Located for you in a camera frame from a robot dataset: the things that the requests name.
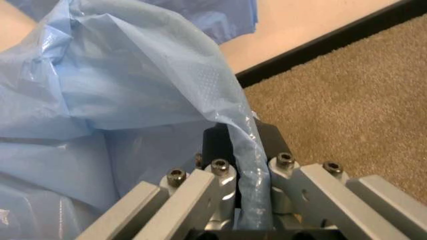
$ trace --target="carpet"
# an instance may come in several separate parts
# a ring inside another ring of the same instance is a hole
[[[336,161],[427,204],[427,14],[244,91],[300,164]]]

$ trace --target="black baseboard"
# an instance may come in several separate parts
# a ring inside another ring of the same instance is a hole
[[[236,74],[243,88],[296,65],[427,13],[427,0],[401,0],[306,44]]]

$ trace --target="blue plastic sheet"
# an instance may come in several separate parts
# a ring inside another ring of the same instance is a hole
[[[41,20],[58,0],[7,0],[22,12]],[[255,32],[256,0],[139,0],[184,16],[217,44]]]
[[[70,239],[228,125],[239,227],[272,226],[266,156],[218,46],[138,1],[61,0],[0,53],[0,238]]]

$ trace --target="screw head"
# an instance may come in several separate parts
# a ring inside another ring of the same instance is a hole
[[[322,167],[330,174],[336,176],[343,173],[344,169],[341,164],[334,161],[325,161]]]
[[[202,154],[200,152],[195,154],[194,160],[195,160],[195,168],[202,169],[203,159],[202,159]]]
[[[294,168],[295,159],[288,152],[281,152],[277,155],[276,164],[279,168],[289,170]]]
[[[181,168],[173,168],[167,173],[166,178],[169,186],[177,188],[186,180],[187,173]]]
[[[210,169],[217,176],[224,176],[229,172],[230,164],[224,159],[215,159],[210,163]]]

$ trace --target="metal linkage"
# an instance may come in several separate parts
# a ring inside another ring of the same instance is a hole
[[[206,226],[220,200],[216,176],[195,169],[134,239],[184,239],[191,229]]]
[[[354,178],[346,186],[411,239],[427,239],[427,207],[378,175]]]
[[[168,197],[165,189],[142,181],[90,225],[77,239],[131,239],[166,202]]]
[[[232,229],[234,224],[237,172],[228,161],[215,159],[205,168],[205,171],[216,175],[221,188],[221,201],[213,213],[206,230]]]
[[[268,163],[272,186],[282,190],[291,211],[301,214],[305,227],[332,223],[349,239],[408,239],[319,164],[283,167],[274,157]]]

